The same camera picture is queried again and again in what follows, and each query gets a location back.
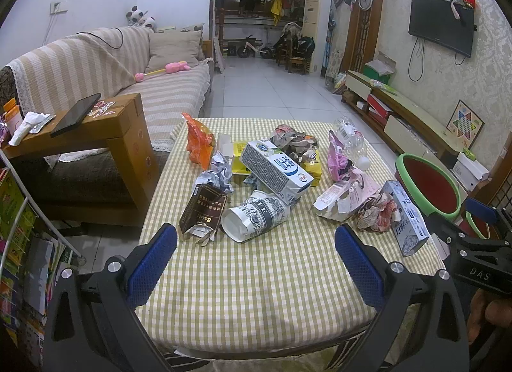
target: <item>human hand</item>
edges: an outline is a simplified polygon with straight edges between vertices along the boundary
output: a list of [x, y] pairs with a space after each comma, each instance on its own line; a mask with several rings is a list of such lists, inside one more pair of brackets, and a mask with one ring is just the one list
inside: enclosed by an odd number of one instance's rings
[[485, 320], [495, 326], [509, 328], [512, 324], [512, 299], [500, 299], [483, 289], [473, 295], [468, 318], [469, 344], [476, 340]]

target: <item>orange bottle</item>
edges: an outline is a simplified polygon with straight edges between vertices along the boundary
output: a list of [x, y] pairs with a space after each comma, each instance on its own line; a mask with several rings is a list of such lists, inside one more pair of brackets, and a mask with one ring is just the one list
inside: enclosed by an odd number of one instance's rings
[[5, 123], [7, 124], [7, 128], [11, 133], [11, 136], [14, 135], [18, 126], [23, 122], [23, 118], [20, 113], [20, 106], [16, 104], [16, 99], [12, 98], [6, 104], [4, 104], [5, 111]]

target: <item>sofa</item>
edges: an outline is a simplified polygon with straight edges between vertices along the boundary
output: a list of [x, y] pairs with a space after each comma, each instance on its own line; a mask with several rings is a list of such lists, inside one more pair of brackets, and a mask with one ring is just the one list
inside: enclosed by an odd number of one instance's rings
[[[94, 93], [102, 99], [140, 93], [160, 172], [172, 150], [182, 112], [197, 117], [209, 91], [213, 64], [201, 49], [201, 31], [154, 33], [145, 27], [98, 28], [33, 50], [0, 71], [0, 104], [16, 98], [22, 115], [55, 113]], [[190, 71], [136, 83], [134, 75], [167, 62], [188, 61]], [[52, 219], [141, 225], [108, 150], [12, 160], [21, 180]]]

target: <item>finger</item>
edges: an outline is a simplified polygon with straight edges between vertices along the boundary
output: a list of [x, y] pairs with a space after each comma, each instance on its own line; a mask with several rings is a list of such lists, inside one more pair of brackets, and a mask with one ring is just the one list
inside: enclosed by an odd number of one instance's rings
[[485, 310], [486, 320], [501, 328], [512, 324], [512, 300], [494, 300]]
[[471, 313], [468, 318], [468, 342], [473, 343], [480, 333], [482, 321], [484, 319], [487, 299], [482, 289], [477, 290], [471, 300]]

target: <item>tv screen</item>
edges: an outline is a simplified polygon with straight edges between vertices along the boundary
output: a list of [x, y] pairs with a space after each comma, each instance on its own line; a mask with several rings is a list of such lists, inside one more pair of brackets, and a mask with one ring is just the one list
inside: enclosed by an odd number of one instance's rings
[[409, 34], [471, 57], [475, 12], [459, 4], [455, 8], [459, 20], [447, 0], [412, 0]]

